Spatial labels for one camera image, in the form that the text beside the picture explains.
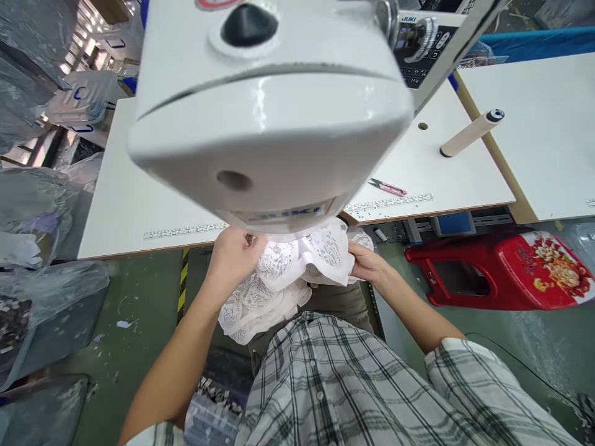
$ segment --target plaid shirt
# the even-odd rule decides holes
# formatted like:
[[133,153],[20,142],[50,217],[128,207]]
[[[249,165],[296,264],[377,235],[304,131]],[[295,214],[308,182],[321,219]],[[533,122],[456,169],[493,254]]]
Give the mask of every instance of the plaid shirt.
[[[426,367],[430,383],[367,331],[304,312],[269,345],[235,444],[579,444],[484,347],[445,339]],[[128,445],[185,444],[162,423]]]

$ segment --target lace garment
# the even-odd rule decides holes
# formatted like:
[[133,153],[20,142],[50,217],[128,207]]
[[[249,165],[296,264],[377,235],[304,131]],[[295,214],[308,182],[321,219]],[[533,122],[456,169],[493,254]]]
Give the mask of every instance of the lace garment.
[[289,320],[317,286],[354,283],[349,274],[355,259],[347,252],[354,240],[370,249],[372,240],[361,228],[347,231],[340,219],[331,220],[292,242],[268,242],[255,271],[227,299],[219,314],[223,333],[246,345],[257,333]]

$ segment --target red plastic stool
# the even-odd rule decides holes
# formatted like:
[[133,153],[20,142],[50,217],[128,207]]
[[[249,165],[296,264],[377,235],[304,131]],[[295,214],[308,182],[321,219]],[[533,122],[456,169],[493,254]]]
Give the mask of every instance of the red plastic stool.
[[[451,237],[409,248],[407,261],[421,267],[434,305],[485,310],[559,310],[595,296],[593,274],[562,242],[544,231]],[[463,262],[483,276],[486,295],[451,292],[439,262]]]

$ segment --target hand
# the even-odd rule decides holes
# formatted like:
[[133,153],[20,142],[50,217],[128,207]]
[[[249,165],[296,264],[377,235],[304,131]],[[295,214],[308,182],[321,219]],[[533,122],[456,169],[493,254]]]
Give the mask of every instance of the hand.
[[351,240],[347,250],[355,257],[355,265],[353,265],[351,275],[358,279],[374,284],[380,280],[386,268],[389,268],[386,260],[378,254]]
[[214,283],[225,284],[231,294],[254,270],[268,240],[265,235],[257,235],[250,244],[246,240],[248,234],[244,229],[233,226],[219,234],[215,240],[205,281],[208,279]]

